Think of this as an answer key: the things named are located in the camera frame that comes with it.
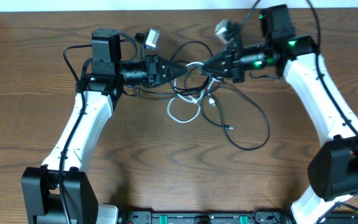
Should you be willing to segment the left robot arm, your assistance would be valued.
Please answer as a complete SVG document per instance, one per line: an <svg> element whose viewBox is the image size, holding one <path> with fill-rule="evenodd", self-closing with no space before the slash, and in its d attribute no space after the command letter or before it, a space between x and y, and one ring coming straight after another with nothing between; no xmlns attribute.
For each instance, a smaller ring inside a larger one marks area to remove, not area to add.
<svg viewBox="0 0 358 224"><path fill-rule="evenodd" d="M121 43L129 37L116 29L96 29L92 56L76 78L75 105L52 152L40 167L28 167L21 184L29 223L122 223L115 205L99 203L88 180L91 159L125 86L157 88L186 73L186 68L146 49L160 32L150 29L131 43L134 56L124 60Z"/></svg>

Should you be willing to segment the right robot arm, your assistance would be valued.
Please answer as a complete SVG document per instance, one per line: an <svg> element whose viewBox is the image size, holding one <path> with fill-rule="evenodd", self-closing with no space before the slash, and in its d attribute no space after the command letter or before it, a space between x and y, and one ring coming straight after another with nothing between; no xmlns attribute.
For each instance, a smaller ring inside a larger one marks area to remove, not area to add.
<svg viewBox="0 0 358 224"><path fill-rule="evenodd" d="M246 73L274 67L294 89L313 122L320 150L308 166L308 188L280 222L330 222L336 207L358 195L358 117L329 75L319 39L296 35L286 5L262 9L259 20L265 42L250 46L242 43L242 24L221 21L215 34L225 48L201 68L239 83Z"/></svg>

